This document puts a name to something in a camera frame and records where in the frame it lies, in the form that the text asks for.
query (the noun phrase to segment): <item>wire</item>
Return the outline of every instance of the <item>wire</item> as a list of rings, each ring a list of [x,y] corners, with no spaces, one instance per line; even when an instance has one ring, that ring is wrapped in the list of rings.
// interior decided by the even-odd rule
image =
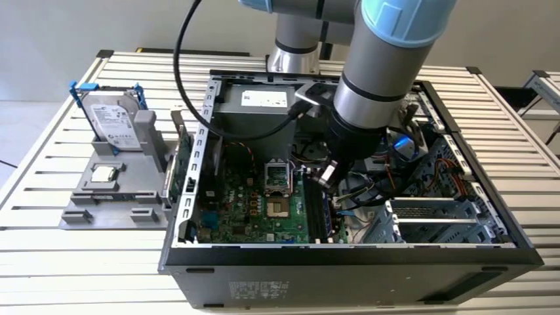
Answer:
[[[364,230],[364,228],[367,228],[370,225],[371,225],[371,223],[372,223],[372,221],[370,221],[370,223],[367,224],[367,225],[364,225],[359,230],[358,230],[358,232],[354,234],[354,236],[352,236],[352,243],[354,243],[354,240],[356,239],[356,236],[359,235],[359,233]]]
[[[195,15],[195,12],[196,12],[196,9],[199,7],[200,2],[203,2],[203,0],[195,0],[192,2],[190,12],[188,12],[188,14],[184,18],[184,22],[183,22],[183,25],[182,25],[182,30],[180,30],[179,37],[178,37],[178,42],[175,44],[175,49],[174,49],[174,76],[175,76],[175,83],[178,84],[179,94],[182,95],[183,102],[187,105],[187,108],[190,109],[191,114],[195,116],[196,120],[204,125],[204,127],[207,127],[210,131],[212,131],[212,133],[215,133],[218,136],[220,136],[223,138],[228,138],[228,139],[259,140],[259,139],[270,137],[271,135],[278,133],[292,122],[292,120],[294,120],[292,117],[288,115],[286,120],[280,123],[280,125],[278,125],[271,131],[268,131],[266,133],[262,133],[259,135],[236,135],[236,134],[232,134],[232,133],[227,133],[224,130],[220,130],[215,126],[212,126],[212,124],[199,114],[199,111],[196,110],[195,106],[191,103],[191,99],[187,96],[187,92],[184,91],[184,86],[183,86],[183,81],[182,81],[182,73],[180,73],[180,65],[179,65],[179,55],[180,55],[180,50],[182,50],[182,45],[183,45],[184,33],[187,32],[187,27],[191,23],[192,16]]]
[[[292,172],[296,170],[296,163],[292,160],[288,160],[290,165],[292,166]]]
[[[455,162],[448,160],[448,159],[439,158],[436,160],[436,163],[434,164],[432,181],[430,182],[428,186],[426,187],[424,192],[427,192],[430,190],[430,188],[432,188],[432,186],[436,184],[436,180],[439,178],[439,164],[440,163],[446,164],[446,169],[448,169],[451,166],[458,166],[458,164],[455,164]],[[462,183],[460,179],[454,174],[451,174],[450,176],[452,177],[455,186],[458,187],[458,192],[462,195],[467,195],[467,188],[463,186],[463,183]]]
[[[458,167],[458,164],[451,159],[443,159],[443,160],[447,161],[448,164],[451,164],[454,167]],[[452,175],[452,179],[455,181],[455,185],[459,188],[460,194],[464,196],[468,195],[467,188],[464,187],[463,181],[460,180],[456,174]]]
[[[8,163],[3,160],[0,160],[0,163],[4,164],[4,165],[8,165],[10,167],[14,167],[15,169],[18,168],[18,165],[14,165],[12,163]]]
[[[535,107],[535,105],[538,105],[538,103],[540,102],[543,100],[543,97],[540,96],[535,101],[534,101],[534,103],[530,105],[530,106],[527,106],[527,109],[526,109],[526,111],[519,115],[519,117],[523,117],[526,114],[527,114],[527,112]]]
[[[255,155],[254,155],[254,151],[251,150],[251,148],[243,142],[230,142],[230,144],[234,145],[234,146],[243,146],[247,149],[247,152],[251,155],[251,162],[254,164],[254,170],[256,172]]]
[[[352,197],[356,197],[356,196],[359,196],[359,195],[362,195],[362,194],[364,194],[366,192],[368,192],[374,187],[376,186],[376,184],[375,183],[372,183],[372,185],[370,186],[370,187],[364,187],[364,188],[362,188],[362,189],[359,189],[359,191],[356,191],[356,192],[351,192],[350,194],[346,194],[346,195],[342,195],[342,196],[338,196],[338,197],[335,197],[335,198],[332,198],[332,201],[335,202],[335,203],[340,203],[342,201],[346,201],[347,199],[350,199],[350,198],[352,198]]]
[[[388,169],[388,165],[386,165],[386,170],[387,170],[388,180],[391,181],[391,186],[394,187],[394,190],[396,190],[394,176],[391,175],[391,171]]]

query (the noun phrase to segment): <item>blue clip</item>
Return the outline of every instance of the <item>blue clip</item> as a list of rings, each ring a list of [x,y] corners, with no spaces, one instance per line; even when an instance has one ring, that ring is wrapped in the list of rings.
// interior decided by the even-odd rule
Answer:
[[[351,210],[342,210],[338,212],[339,215],[347,215],[350,217],[355,217],[356,214]]]
[[[82,100],[80,100],[80,97],[78,96],[76,85],[78,85],[76,81],[72,81],[70,83],[70,85],[68,85],[70,86],[70,95],[72,95],[74,100],[76,101],[78,107],[83,108]]]
[[[99,89],[98,83],[82,83],[80,90],[83,91],[96,91]]]
[[[147,98],[144,96],[144,89],[142,88],[140,84],[135,84],[134,90],[136,91],[136,95],[139,97],[139,103],[143,110],[148,109],[147,105]]]

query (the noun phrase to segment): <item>metal frame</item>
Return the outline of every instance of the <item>metal frame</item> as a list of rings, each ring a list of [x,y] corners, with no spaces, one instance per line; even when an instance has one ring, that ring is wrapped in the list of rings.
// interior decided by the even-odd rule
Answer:
[[[172,122],[162,118],[170,115],[170,110],[184,109],[175,92],[171,64],[168,54],[115,52],[111,58],[95,60],[82,80],[114,86],[140,82],[147,88],[150,108],[159,116],[156,128],[164,132],[167,140],[174,140],[178,133]],[[210,69],[264,71],[263,58],[182,55],[180,64],[187,93],[199,108]],[[342,69],[342,62],[322,62],[323,74],[340,75]],[[488,92],[494,88],[482,85],[476,77],[462,67],[424,66],[418,78],[432,82],[546,266],[460,306],[395,309],[362,306],[338,309],[343,312],[416,314],[422,311],[431,315],[440,312],[550,315],[559,312],[560,187],[556,183],[560,176],[528,141],[528,127],[511,121],[504,103]],[[0,193],[0,226],[7,229],[0,231],[0,271],[8,277],[3,290],[8,291],[14,305],[10,310],[28,312],[42,308],[58,312],[111,313],[118,307],[122,312],[146,313],[159,312],[164,305],[168,312],[184,312],[188,305],[172,280],[154,276],[163,231],[52,230],[60,220],[62,205],[68,202],[68,191],[86,168],[91,155],[86,147],[91,146],[94,137],[83,114],[72,109],[70,102],[64,103]],[[187,113],[183,116],[190,132],[195,133],[198,124],[192,116]],[[507,148],[512,141],[526,145]],[[59,191],[44,191],[47,187],[59,187]],[[55,288],[75,293],[54,295]],[[286,310],[263,312],[280,314]],[[316,307],[298,312],[316,314],[334,310]]]

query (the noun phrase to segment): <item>black cable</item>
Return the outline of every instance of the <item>black cable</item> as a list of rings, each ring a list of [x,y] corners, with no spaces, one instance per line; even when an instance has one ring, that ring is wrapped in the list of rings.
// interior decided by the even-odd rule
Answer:
[[[183,37],[184,33],[187,31],[187,27],[191,23],[192,16],[195,15],[195,11],[199,7],[200,2],[203,0],[195,0],[191,5],[190,12],[187,14],[187,17],[184,18],[184,22],[182,25],[182,30],[178,38],[178,43],[175,44],[174,49],[174,75],[175,75],[175,83],[178,84],[178,90],[179,94],[182,95],[182,99],[184,104],[187,105],[192,115],[195,116],[196,120],[204,125],[204,127],[208,128],[210,131],[212,131],[218,136],[228,139],[236,139],[236,140],[259,140],[266,137],[270,137],[275,133],[278,133],[288,124],[290,122],[298,117],[298,115],[290,114],[286,120],[280,123],[280,125],[276,126],[271,131],[260,134],[260,135],[236,135],[232,133],[227,133],[226,131],[216,129],[215,126],[204,119],[204,117],[199,114],[199,111],[196,110],[195,106],[191,103],[191,99],[187,96],[187,92],[184,91],[183,81],[182,81],[182,73],[180,73],[180,65],[179,65],[179,56],[180,56],[180,50],[183,45]]]
[[[538,105],[538,103],[540,102],[543,100],[543,97],[540,96],[535,101],[534,101],[534,103],[530,105],[530,106],[527,106],[527,110],[519,115],[519,117],[523,117],[526,114],[527,114],[527,112],[535,107],[535,105]]]
[[[551,144],[551,142],[554,140],[554,137],[556,137],[556,132],[554,132],[552,135],[548,137],[548,139],[547,139],[547,141],[544,143],[546,145],[550,145]]]
[[[390,200],[394,197],[398,197],[402,195],[403,191],[414,184],[412,182],[407,182],[403,186],[400,186],[391,194],[387,196],[379,198],[379,199],[370,199],[368,201],[356,203],[355,206],[350,207],[348,209],[343,209],[343,211],[352,211],[362,207],[375,207],[378,205],[383,205],[387,200]]]
[[[6,162],[3,160],[0,160],[0,163],[4,164],[4,165],[8,165],[11,167],[14,167],[15,169],[18,168],[18,165],[14,165],[12,163],[8,163],[8,162]]]

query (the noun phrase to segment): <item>green circuit board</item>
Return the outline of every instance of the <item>green circuit board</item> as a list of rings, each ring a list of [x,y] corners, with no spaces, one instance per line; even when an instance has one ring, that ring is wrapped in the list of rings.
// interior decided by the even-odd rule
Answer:
[[[288,198],[267,198],[263,183],[264,178],[254,178],[250,185],[244,175],[227,174],[223,202],[216,211],[218,224],[214,227],[207,224],[200,230],[200,242],[310,242],[302,175],[294,175],[294,190]]]

